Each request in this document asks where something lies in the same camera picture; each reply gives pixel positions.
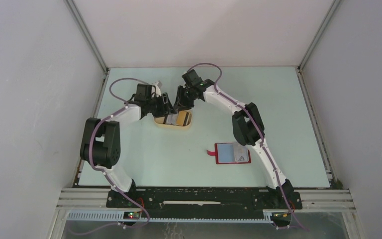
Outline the beige oval tray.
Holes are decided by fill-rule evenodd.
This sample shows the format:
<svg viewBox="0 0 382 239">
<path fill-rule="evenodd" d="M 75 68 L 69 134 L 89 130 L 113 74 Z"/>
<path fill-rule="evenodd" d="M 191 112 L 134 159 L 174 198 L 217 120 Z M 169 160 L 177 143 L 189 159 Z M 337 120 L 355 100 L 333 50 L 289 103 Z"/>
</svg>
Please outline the beige oval tray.
<svg viewBox="0 0 382 239">
<path fill-rule="evenodd" d="M 192 112 L 180 111 L 177 114 L 154 118 L 154 123 L 161 128 L 187 130 L 192 124 Z"/>
</svg>

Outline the red card holder wallet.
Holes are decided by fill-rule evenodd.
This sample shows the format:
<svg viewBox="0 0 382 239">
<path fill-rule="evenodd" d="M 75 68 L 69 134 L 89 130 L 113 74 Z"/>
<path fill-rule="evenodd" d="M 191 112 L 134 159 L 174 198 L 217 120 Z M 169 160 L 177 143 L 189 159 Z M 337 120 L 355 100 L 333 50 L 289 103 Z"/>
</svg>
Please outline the red card holder wallet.
<svg viewBox="0 0 382 239">
<path fill-rule="evenodd" d="M 249 161 L 246 163 L 236 163 L 234 162 L 234 153 L 233 153 L 233 144 L 234 143 L 215 143 L 214 151 L 207 150 L 206 154 L 215 158 L 215 163 L 217 165 L 228 165 L 228 164 L 250 164 L 251 156 L 248 149 Z"/>
</svg>

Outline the white numbered card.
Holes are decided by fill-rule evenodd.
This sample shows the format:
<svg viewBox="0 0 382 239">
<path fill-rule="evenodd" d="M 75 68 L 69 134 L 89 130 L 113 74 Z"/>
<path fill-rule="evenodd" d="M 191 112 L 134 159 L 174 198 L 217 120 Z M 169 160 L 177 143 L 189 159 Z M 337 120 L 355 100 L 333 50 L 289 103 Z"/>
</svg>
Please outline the white numbered card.
<svg viewBox="0 0 382 239">
<path fill-rule="evenodd" d="M 239 143 L 233 144 L 234 162 L 246 163 L 249 161 L 247 147 L 240 145 Z"/>
</svg>

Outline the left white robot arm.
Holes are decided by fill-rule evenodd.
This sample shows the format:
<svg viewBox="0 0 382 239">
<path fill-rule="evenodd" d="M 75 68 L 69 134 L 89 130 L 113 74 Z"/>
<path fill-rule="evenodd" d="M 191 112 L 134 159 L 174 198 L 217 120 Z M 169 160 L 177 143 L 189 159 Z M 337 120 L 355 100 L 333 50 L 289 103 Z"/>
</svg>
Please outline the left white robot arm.
<svg viewBox="0 0 382 239">
<path fill-rule="evenodd" d="M 133 179 L 125 170 L 114 172 L 121 154 L 121 127 L 141 120 L 147 114 L 162 117 L 175 110 L 168 94 L 161 91 L 162 83 L 138 84 L 136 93 L 122 108 L 102 119 L 89 118 L 85 122 L 80 148 L 80 159 L 93 170 L 101 172 L 114 190 L 120 191 L 118 201 L 125 207 L 137 202 L 137 193 L 131 190 Z"/>
</svg>

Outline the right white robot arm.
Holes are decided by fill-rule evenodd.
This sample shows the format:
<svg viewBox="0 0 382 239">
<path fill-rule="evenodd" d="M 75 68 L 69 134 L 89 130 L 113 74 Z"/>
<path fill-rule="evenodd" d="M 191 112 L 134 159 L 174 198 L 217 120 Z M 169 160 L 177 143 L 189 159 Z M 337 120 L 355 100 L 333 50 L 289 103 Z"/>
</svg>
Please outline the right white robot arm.
<svg viewBox="0 0 382 239">
<path fill-rule="evenodd" d="M 275 208 L 284 207 L 294 187 L 280 170 L 268 147 L 257 106 L 233 98 L 221 90 L 217 82 L 202 80 L 194 69 L 186 71 L 182 78 L 185 83 L 178 87 L 174 108 L 178 111 L 189 110 L 194 107 L 194 101 L 199 99 L 230 114 L 235 140 L 242 146 L 251 146 L 265 168 L 271 205 Z"/>
</svg>

